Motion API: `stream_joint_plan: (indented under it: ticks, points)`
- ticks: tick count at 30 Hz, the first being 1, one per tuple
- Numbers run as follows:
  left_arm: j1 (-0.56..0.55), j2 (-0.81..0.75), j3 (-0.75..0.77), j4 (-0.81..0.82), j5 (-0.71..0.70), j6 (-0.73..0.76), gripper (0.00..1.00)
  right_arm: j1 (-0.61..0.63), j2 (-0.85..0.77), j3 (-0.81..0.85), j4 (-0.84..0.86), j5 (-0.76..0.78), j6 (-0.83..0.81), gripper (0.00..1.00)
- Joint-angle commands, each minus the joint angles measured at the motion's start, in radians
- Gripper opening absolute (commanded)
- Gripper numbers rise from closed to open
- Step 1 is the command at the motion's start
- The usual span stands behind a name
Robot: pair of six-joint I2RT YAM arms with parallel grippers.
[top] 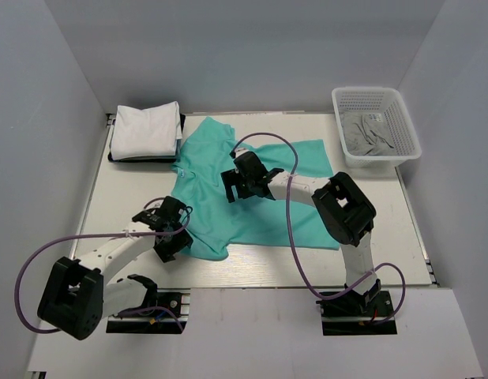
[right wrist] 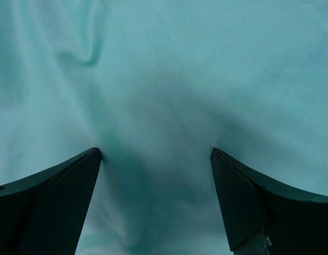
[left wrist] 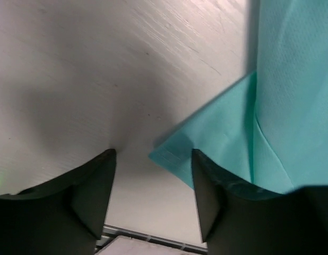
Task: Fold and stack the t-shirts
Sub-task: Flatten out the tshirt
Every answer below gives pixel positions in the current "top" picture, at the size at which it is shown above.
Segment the teal t-shirt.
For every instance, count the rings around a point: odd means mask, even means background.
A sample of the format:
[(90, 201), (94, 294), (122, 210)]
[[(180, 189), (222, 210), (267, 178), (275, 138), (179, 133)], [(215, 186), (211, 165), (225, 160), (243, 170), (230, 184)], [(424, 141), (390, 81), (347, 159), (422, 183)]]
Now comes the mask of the teal t-shirt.
[[(230, 244), (289, 244), (284, 201), (227, 201), (220, 174), (234, 166), (229, 154), (236, 144), (231, 126), (206, 118), (186, 139), (172, 166), (177, 180), (171, 195), (193, 208), (188, 225), (193, 244), (186, 251), (191, 257), (222, 261)], [(291, 224), (297, 247), (339, 248), (309, 205), (291, 203)]]

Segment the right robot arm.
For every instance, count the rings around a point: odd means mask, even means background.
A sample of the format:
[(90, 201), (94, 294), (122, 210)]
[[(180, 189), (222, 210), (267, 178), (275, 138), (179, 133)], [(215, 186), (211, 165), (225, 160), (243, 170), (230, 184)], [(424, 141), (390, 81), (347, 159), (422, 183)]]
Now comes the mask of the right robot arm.
[[(377, 212), (353, 179), (344, 172), (331, 178), (315, 178), (281, 168), (269, 170), (255, 152), (246, 148), (233, 149), (230, 157), (235, 168), (221, 174), (227, 200), (230, 203), (236, 198), (249, 197), (285, 200), (291, 251), (308, 289), (321, 301), (340, 299), (356, 314), (369, 313), (376, 306), (376, 297), (381, 290), (370, 246)], [(346, 283), (341, 292), (322, 295), (307, 279), (295, 248), (291, 202), (315, 208), (328, 234), (340, 244), (346, 269)]]

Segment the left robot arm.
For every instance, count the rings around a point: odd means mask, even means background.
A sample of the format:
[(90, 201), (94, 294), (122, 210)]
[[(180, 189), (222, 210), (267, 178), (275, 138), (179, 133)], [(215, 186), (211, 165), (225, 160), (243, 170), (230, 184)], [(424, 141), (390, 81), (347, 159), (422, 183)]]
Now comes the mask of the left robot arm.
[(39, 302), (38, 317), (77, 340), (88, 338), (106, 317), (177, 315), (160, 302), (154, 280), (121, 274), (149, 250), (163, 263), (193, 244), (187, 227), (193, 209), (167, 196), (133, 216), (118, 233), (104, 234), (105, 243), (76, 258), (61, 257), (53, 265)]

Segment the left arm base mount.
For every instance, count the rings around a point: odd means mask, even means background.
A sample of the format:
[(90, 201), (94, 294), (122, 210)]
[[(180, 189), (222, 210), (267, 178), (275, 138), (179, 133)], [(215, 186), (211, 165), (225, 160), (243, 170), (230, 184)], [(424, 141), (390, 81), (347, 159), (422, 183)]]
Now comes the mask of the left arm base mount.
[(190, 290), (160, 289), (145, 310), (123, 317), (109, 317), (107, 334), (180, 335), (190, 311)]

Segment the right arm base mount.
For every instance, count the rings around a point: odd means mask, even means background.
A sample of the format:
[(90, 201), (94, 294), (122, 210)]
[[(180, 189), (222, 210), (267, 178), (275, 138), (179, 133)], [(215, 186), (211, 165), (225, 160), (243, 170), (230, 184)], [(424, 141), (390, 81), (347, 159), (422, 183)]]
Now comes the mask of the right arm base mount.
[(382, 322), (393, 312), (389, 291), (381, 291), (370, 305), (361, 310), (344, 297), (332, 301), (316, 301), (321, 311), (324, 336), (386, 336), (396, 335), (394, 317)]

